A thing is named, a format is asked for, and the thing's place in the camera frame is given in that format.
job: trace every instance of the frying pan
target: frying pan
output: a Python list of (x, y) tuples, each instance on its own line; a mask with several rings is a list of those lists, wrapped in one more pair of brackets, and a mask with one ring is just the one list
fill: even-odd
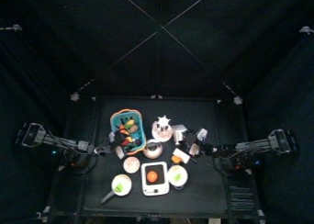
[(129, 194), (133, 187), (131, 178), (124, 175), (119, 174), (112, 179), (112, 191), (102, 198), (100, 204), (103, 204), (112, 196), (124, 196)]

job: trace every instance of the orange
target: orange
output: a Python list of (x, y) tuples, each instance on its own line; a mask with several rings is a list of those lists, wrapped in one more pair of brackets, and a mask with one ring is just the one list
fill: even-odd
[(147, 180), (154, 183), (158, 179), (158, 173), (155, 171), (151, 171), (149, 174), (147, 174)]

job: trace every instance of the pan handle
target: pan handle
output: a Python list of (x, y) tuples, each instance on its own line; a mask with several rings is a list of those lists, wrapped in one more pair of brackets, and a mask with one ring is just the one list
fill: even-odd
[(111, 191), (111, 192), (102, 198), (100, 204), (103, 204), (114, 195), (115, 195), (115, 192)]

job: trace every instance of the white box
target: white box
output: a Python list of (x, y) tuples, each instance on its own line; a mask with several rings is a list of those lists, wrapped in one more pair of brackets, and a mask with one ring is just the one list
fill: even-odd
[(173, 138), (175, 145), (179, 145), (179, 141), (183, 140), (183, 132), (187, 131), (187, 128), (185, 125), (174, 125), (173, 126)]

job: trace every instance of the round plate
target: round plate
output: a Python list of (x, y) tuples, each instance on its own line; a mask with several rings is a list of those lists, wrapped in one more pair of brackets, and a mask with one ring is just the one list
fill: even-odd
[(141, 168), (141, 161), (137, 157), (131, 156), (126, 158), (124, 163), (123, 163), (124, 170), (130, 173), (134, 174), (139, 168)]

